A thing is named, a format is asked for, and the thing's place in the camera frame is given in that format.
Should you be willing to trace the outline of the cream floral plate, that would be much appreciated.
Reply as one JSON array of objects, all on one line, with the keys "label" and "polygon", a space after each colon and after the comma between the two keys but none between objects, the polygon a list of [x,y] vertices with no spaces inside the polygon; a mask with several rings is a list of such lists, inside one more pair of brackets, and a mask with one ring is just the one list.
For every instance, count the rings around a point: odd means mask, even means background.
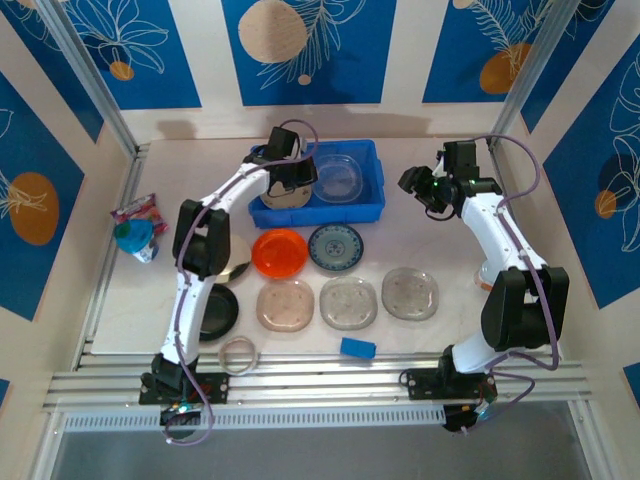
[{"label": "cream floral plate", "polygon": [[297,187],[291,194],[284,194],[281,183],[281,195],[278,198],[269,198],[268,191],[262,194],[260,199],[266,207],[272,210],[304,207],[312,196],[312,188],[310,186]]}]

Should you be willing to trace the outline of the pinkish clear square plate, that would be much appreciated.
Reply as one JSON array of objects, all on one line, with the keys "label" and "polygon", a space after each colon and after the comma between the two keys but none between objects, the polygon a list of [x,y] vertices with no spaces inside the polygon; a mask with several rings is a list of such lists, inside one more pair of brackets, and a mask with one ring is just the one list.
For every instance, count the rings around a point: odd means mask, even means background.
[{"label": "pinkish clear square plate", "polygon": [[258,294],[256,318],[267,330],[294,333],[309,325],[314,307],[314,292],[306,282],[272,281],[265,284]]}]

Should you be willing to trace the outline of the black plate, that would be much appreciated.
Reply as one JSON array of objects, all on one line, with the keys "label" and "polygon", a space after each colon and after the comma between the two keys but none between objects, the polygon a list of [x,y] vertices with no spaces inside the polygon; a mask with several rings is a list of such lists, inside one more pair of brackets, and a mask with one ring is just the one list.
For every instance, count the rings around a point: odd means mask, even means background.
[{"label": "black plate", "polygon": [[207,299],[199,340],[211,342],[225,336],[236,324],[238,316],[235,294],[225,285],[214,284]]}]

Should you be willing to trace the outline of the blue plastic bin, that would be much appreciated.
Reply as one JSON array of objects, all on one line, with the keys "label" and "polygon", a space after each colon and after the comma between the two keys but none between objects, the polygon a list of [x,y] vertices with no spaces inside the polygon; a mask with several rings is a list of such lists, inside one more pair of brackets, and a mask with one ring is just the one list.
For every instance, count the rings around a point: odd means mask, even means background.
[{"label": "blue plastic bin", "polygon": [[384,174],[371,139],[323,141],[313,155],[318,180],[301,208],[272,210],[256,197],[248,212],[261,229],[371,223],[385,207]]}]

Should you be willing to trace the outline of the orange plastic plate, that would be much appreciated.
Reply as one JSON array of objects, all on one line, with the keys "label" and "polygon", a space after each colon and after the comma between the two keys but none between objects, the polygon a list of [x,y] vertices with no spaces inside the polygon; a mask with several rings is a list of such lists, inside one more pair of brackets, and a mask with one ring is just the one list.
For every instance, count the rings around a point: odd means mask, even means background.
[{"label": "orange plastic plate", "polygon": [[308,259],[306,240],[291,229],[272,229],[252,246],[252,263],[264,276],[286,279],[300,273]]}]

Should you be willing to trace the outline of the blue and white porcelain plate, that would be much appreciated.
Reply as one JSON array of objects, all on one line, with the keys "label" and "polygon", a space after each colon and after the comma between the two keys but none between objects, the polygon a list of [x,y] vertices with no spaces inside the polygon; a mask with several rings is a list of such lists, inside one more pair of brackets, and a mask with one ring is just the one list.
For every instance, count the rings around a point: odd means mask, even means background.
[{"label": "blue and white porcelain plate", "polygon": [[318,227],[310,235],[308,252],[321,269],[342,272],[355,267],[363,257],[364,241],[359,232],[344,224]]}]

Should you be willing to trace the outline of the colourful snack bag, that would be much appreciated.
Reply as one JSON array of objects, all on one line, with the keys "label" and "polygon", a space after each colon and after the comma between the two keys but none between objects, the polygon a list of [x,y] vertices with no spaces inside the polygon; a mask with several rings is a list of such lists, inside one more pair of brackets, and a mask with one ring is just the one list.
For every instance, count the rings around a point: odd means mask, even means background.
[{"label": "colourful snack bag", "polygon": [[155,235],[161,235],[168,230],[168,224],[158,208],[155,193],[139,197],[129,204],[111,211],[110,215],[117,224],[133,219],[148,220],[153,225]]}]

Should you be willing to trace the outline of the blue plastic cup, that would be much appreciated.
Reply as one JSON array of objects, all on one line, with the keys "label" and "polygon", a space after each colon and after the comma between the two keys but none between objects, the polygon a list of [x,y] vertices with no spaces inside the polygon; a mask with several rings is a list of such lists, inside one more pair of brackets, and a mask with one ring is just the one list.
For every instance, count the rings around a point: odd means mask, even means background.
[{"label": "blue plastic cup", "polygon": [[117,246],[141,263],[150,263],[158,253],[154,226],[149,220],[131,219],[114,228]]}]

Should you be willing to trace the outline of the small blue block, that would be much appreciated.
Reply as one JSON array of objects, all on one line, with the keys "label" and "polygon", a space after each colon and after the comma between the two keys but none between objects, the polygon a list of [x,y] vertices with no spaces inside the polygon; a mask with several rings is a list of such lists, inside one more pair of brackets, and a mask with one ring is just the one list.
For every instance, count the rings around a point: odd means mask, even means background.
[{"label": "small blue block", "polygon": [[371,360],[376,356],[376,344],[368,341],[343,337],[340,353],[349,357]]}]

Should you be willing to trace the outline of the clear tape roll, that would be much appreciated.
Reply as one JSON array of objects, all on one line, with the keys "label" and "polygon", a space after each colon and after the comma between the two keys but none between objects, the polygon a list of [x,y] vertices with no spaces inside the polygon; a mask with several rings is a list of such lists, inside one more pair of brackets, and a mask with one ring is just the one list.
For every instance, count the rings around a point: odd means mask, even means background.
[{"label": "clear tape roll", "polygon": [[[250,361],[243,367],[234,368],[229,364],[227,357],[232,347],[241,345],[244,345],[248,348]],[[218,361],[220,368],[223,372],[231,376],[243,376],[249,373],[256,367],[258,359],[259,353],[256,349],[255,344],[245,336],[236,336],[229,339],[221,346],[218,352]]]}]

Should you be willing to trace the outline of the aluminium corner post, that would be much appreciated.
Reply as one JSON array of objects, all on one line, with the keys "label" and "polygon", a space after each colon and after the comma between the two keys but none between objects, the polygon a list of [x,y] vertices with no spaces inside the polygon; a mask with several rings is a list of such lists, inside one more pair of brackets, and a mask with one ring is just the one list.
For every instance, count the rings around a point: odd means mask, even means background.
[{"label": "aluminium corner post", "polygon": [[493,135],[487,141],[490,153],[493,153],[499,143],[498,134],[507,134],[536,85],[549,58],[564,34],[581,0],[552,0],[549,16],[542,23],[540,31],[529,51],[529,54],[516,77],[511,91],[506,96],[503,108],[490,133]]},{"label": "aluminium corner post", "polygon": [[34,2],[47,29],[87,95],[111,128],[117,142],[129,158],[135,160],[139,146],[63,6],[58,0],[34,0]]}]

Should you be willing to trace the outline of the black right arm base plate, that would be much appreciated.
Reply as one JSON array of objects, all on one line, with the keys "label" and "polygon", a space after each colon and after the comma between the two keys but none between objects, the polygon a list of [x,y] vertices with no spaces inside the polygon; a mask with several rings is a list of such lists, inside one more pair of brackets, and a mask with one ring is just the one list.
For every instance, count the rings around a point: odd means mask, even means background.
[{"label": "black right arm base plate", "polygon": [[411,400],[487,400],[498,396],[494,378],[483,373],[444,374],[437,369],[408,369],[405,385]]}]

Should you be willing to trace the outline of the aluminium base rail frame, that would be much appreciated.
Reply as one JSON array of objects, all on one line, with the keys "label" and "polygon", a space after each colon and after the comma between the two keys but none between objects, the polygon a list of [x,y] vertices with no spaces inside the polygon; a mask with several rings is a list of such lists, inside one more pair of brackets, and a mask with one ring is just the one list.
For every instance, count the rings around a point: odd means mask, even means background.
[{"label": "aluminium base rail frame", "polygon": [[[138,402],[140,376],[151,366],[149,355],[83,353],[71,372],[53,374],[43,407],[47,411],[91,407],[132,407]],[[230,380],[230,407],[383,406],[408,403],[399,375],[410,368],[431,368],[434,354],[382,354],[374,360],[339,355],[263,354],[249,373]],[[555,371],[511,359],[497,368],[498,399],[522,393],[530,379],[529,401],[573,401],[592,398],[582,365],[564,361]]]}]

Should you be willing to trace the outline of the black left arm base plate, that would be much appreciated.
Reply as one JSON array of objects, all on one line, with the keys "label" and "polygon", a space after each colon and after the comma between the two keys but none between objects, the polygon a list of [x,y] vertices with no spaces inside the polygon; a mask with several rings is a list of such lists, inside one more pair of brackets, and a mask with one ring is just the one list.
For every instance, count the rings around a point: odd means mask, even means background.
[{"label": "black left arm base plate", "polygon": [[[196,373],[200,390],[211,404],[226,404],[230,376],[226,373]],[[200,394],[192,382],[182,375],[177,386],[157,379],[151,373],[141,376],[140,405],[174,405],[179,403],[201,404]]]}]

